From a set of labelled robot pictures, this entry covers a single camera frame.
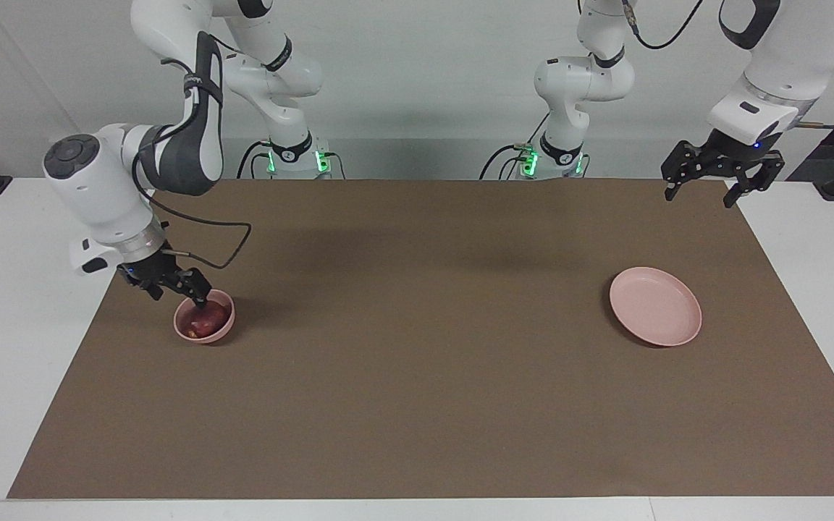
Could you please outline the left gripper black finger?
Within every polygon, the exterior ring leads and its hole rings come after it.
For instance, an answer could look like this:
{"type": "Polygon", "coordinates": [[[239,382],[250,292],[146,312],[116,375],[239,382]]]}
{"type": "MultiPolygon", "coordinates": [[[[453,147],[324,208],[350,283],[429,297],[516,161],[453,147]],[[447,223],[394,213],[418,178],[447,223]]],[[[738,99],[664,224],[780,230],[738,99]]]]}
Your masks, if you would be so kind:
{"type": "Polygon", "coordinates": [[[686,182],[699,180],[699,152],[701,148],[682,140],[674,146],[662,162],[661,175],[665,181],[665,200],[673,201],[686,182]]]}
{"type": "Polygon", "coordinates": [[[750,192],[764,192],[771,187],[783,169],[785,161],[781,153],[767,153],[757,161],[729,161],[729,172],[735,184],[723,198],[726,208],[732,208],[738,199],[750,192]]]}

